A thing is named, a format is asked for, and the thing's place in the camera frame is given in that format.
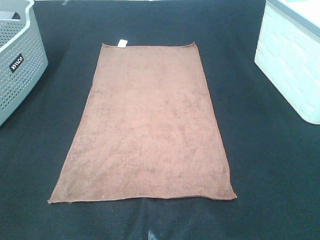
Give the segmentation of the black fabric table mat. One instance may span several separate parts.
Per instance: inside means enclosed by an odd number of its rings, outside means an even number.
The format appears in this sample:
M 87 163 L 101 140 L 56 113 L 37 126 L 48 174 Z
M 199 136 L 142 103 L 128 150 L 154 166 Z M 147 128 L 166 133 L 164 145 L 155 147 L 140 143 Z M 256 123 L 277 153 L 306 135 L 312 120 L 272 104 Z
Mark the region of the black fabric table mat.
M 254 63 L 263 0 L 36 1 L 48 66 L 0 128 L 3 240 L 317 240 L 320 127 Z M 49 204 L 102 44 L 196 43 L 237 198 Z

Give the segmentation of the grey perforated plastic basket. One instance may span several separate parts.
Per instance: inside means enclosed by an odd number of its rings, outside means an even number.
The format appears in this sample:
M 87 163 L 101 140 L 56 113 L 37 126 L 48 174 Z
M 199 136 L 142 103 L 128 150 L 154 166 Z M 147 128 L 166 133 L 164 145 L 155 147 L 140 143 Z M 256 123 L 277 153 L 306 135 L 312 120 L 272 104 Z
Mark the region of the grey perforated plastic basket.
M 48 66 L 33 0 L 2 0 L 0 20 L 0 122 L 4 123 L 39 81 Z

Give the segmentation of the grey tape strip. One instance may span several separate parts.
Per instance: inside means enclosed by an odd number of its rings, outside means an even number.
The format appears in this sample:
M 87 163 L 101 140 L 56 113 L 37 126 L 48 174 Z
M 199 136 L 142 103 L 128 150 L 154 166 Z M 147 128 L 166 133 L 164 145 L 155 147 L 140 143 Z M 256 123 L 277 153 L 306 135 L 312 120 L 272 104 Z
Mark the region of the grey tape strip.
M 148 236 L 147 236 L 148 240 L 157 240 L 155 234 L 152 232 L 151 229 L 148 230 Z

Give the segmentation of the white plastic storage bin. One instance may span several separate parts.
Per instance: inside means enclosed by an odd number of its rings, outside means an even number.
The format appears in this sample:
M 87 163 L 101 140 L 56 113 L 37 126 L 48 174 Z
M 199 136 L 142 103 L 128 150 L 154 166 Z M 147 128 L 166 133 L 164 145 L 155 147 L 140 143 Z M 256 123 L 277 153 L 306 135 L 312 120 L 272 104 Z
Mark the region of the white plastic storage bin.
M 318 0 L 267 0 L 254 62 L 302 119 L 320 123 Z

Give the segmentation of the brown microfibre towel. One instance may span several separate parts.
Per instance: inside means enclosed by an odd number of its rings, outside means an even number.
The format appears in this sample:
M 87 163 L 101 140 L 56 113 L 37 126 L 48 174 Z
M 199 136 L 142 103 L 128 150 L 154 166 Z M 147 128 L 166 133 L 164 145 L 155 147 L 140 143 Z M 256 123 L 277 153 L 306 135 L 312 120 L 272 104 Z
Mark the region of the brown microfibre towel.
M 197 45 L 103 44 L 48 202 L 185 197 L 237 197 Z

